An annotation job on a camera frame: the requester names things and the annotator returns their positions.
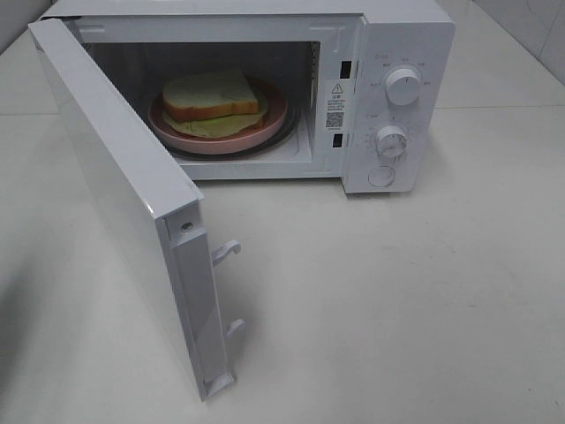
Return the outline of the white microwave door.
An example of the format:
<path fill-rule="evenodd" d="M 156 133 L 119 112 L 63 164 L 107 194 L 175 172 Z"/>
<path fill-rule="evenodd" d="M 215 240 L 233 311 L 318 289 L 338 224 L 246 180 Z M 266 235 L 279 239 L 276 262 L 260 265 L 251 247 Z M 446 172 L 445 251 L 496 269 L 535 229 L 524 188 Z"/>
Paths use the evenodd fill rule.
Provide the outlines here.
<path fill-rule="evenodd" d="M 201 399 L 232 384 L 202 193 L 60 19 L 29 27 L 66 133 L 133 282 Z"/>

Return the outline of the white lower timer knob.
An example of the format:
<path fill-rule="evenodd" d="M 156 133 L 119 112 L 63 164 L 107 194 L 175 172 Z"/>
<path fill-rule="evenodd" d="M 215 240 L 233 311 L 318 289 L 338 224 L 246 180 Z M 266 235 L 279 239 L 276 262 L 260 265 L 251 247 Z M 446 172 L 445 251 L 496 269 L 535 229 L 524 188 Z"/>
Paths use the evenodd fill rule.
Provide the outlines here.
<path fill-rule="evenodd" d="M 407 148 L 408 136 L 397 125 L 386 125 L 376 133 L 376 149 L 381 157 L 396 158 Z"/>

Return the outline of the white microwave oven body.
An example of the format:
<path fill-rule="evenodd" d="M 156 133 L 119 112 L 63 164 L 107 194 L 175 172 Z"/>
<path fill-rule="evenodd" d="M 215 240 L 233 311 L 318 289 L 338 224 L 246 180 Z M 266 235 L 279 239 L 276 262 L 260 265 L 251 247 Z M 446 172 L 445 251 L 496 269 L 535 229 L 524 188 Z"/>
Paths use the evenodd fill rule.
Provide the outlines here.
<path fill-rule="evenodd" d="M 147 128 L 167 80 L 240 68 L 275 85 L 300 112 L 295 132 L 269 152 L 229 161 L 172 155 L 194 180 L 338 178 L 347 193 L 414 186 L 455 26 L 434 1 L 58 1 L 37 21 L 60 19 Z M 384 79 L 400 66 L 421 75 L 419 98 L 392 104 Z M 327 80 L 350 79 L 347 127 L 324 128 Z M 407 148 L 381 157 L 376 133 L 401 127 Z M 395 170 L 383 188 L 377 166 Z"/>

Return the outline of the white warning label sticker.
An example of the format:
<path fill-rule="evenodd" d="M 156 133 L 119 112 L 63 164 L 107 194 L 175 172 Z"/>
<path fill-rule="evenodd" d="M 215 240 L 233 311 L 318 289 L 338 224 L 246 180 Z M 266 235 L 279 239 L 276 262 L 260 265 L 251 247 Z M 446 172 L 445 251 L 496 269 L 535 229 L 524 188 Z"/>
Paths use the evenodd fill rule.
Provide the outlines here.
<path fill-rule="evenodd" d="M 326 130 L 339 132 L 346 129 L 351 90 L 350 79 L 328 79 L 325 82 L 322 122 Z"/>

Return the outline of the glass microwave turntable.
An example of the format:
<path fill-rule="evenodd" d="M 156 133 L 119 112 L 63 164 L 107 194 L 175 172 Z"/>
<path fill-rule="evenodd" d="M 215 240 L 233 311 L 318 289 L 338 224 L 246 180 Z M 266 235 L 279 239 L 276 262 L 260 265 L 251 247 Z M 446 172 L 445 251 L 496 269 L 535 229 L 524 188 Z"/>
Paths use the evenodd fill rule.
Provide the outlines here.
<path fill-rule="evenodd" d="M 186 152 L 184 150 L 174 148 L 170 144 L 162 142 L 163 146 L 171 152 L 173 155 L 178 155 L 179 157 L 183 157 L 186 159 L 194 160 L 194 161 L 229 161 L 229 160 L 236 160 L 240 158 L 247 158 L 253 157 L 255 155 L 261 155 L 265 152 L 269 152 L 270 150 L 275 149 L 281 144 L 284 144 L 286 140 L 295 132 L 297 125 L 300 122 L 300 112 L 294 106 L 290 107 L 290 116 L 284 119 L 282 127 L 277 131 L 277 133 L 269 138 L 268 140 L 260 143 L 259 145 L 244 149 L 239 152 L 229 153 L 229 154 L 213 154 L 213 155 L 204 155 L 204 154 L 197 154 Z"/>

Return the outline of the pink round plate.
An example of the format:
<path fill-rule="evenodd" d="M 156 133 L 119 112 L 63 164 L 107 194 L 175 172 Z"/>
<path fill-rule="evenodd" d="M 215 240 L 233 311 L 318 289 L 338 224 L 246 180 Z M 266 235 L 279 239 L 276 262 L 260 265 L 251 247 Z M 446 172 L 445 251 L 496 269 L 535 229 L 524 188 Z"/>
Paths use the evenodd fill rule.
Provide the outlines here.
<path fill-rule="evenodd" d="M 148 121 L 166 147 L 186 154 L 232 155 L 256 148 L 282 128 L 290 106 L 275 85 L 252 77 L 247 82 L 259 101 L 257 113 L 180 123 L 166 113 L 159 95 L 148 107 Z"/>

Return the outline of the white upper power knob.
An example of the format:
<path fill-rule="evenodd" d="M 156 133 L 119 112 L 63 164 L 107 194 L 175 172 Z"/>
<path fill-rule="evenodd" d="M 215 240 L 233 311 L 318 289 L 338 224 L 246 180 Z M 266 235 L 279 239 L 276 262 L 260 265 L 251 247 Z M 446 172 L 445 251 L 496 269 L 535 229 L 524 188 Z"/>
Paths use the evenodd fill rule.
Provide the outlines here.
<path fill-rule="evenodd" d="M 396 106 L 407 106 L 419 98 L 422 78 L 413 66 L 393 69 L 384 79 L 388 100 Z"/>

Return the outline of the toast sandwich with lettuce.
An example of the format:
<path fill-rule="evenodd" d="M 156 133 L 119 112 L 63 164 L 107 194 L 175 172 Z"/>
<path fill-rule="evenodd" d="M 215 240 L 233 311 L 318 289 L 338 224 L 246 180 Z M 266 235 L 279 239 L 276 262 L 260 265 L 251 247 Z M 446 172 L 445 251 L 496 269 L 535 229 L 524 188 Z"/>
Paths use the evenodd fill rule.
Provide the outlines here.
<path fill-rule="evenodd" d="M 175 131 L 205 139 L 261 126 L 267 98 L 231 68 L 173 79 L 162 88 L 162 118 Z"/>

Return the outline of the white round door button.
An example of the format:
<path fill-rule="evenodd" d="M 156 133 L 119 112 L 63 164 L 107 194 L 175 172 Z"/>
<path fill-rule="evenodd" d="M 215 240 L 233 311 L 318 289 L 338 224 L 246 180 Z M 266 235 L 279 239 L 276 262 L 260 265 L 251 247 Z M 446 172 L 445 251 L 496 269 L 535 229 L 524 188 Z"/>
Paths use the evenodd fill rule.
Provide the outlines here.
<path fill-rule="evenodd" d="M 390 186 L 395 180 L 395 170 L 390 166 L 377 166 L 369 172 L 367 180 L 377 188 Z"/>

